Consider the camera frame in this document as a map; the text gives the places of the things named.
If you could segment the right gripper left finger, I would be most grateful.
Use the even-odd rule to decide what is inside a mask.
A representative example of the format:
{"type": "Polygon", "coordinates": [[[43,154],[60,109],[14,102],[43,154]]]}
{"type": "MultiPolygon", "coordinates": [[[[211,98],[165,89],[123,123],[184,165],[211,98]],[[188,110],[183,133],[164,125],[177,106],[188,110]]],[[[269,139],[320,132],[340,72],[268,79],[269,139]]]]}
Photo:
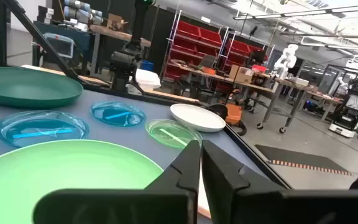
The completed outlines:
{"type": "Polygon", "coordinates": [[[32,221],[58,223],[196,223],[201,147],[190,141],[144,189],[61,189],[43,196],[32,221]]]}

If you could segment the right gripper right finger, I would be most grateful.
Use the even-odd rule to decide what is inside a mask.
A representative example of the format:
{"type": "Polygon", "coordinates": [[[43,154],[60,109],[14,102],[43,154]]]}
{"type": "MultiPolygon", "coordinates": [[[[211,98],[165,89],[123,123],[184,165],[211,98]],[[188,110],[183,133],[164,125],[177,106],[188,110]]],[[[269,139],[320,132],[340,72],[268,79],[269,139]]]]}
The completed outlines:
{"type": "Polygon", "coordinates": [[[358,223],[358,190],[289,190],[211,141],[202,175],[213,223],[358,223]]]}

